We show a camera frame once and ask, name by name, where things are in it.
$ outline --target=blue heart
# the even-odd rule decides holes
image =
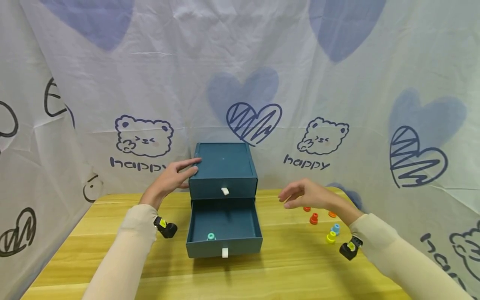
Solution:
[[[385,0],[311,0],[310,26],[331,61],[352,54],[375,27]]]
[[[400,126],[395,131],[390,142],[390,171],[398,188],[414,188],[433,182],[447,168],[447,155],[435,147],[422,150],[413,128]]]
[[[278,104],[265,105],[258,113],[245,102],[232,105],[227,111],[227,124],[232,132],[250,146],[255,147],[276,128],[282,118]]]
[[[40,0],[54,15],[97,47],[111,51],[127,33],[133,0]]]
[[[347,195],[348,198],[350,198],[350,200],[353,202],[353,204],[359,210],[363,211],[363,203],[361,201],[360,195],[357,192],[346,189],[342,184],[340,184],[338,182],[332,182],[330,184],[327,184],[327,186],[333,186],[333,187],[336,187],[338,189],[341,189],[345,193],[345,195]]]
[[[253,72],[244,85],[230,73],[215,73],[208,83],[207,97],[217,118],[225,122],[228,108],[235,103],[244,102],[261,108],[272,102],[277,89],[277,72],[262,67]]]
[[[403,125],[415,128],[424,148],[440,147],[462,127],[467,108],[455,97],[441,97],[424,107],[417,90],[404,90],[392,107],[388,131],[390,138]]]

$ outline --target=right hand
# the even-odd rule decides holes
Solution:
[[[309,206],[330,210],[331,203],[342,200],[340,196],[325,187],[304,178],[287,185],[278,195],[280,202],[285,202],[286,209]]]

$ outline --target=wrist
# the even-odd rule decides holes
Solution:
[[[158,210],[165,196],[166,196],[166,193],[164,192],[154,192],[147,189],[145,193],[142,195],[142,197],[140,198],[139,204],[148,204],[152,206],[154,209]]]
[[[329,197],[325,203],[325,209],[331,211],[335,214],[341,209],[342,204],[346,202],[342,197],[334,194],[332,197]]]

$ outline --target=forearm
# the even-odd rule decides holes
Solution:
[[[156,210],[146,204],[131,208],[117,237],[98,267],[84,300],[133,300],[145,260],[156,239]]]
[[[377,216],[361,215],[350,230],[363,241],[367,259],[413,299],[471,299],[447,273]]]

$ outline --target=bear face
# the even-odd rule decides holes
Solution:
[[[123,115],[115,120],[117,149],[137,156],[159,157],[170,152],[173,128],[163,120],[143,120]]]
[[[317,117],[310,121],[297,149],[308,154],[324,155],[338,149],[349,131],[349,125]]]
[[[450,242],[455,253],[463,259],[468,272],[480,281],[480,221],[476,228],[451,234]]]

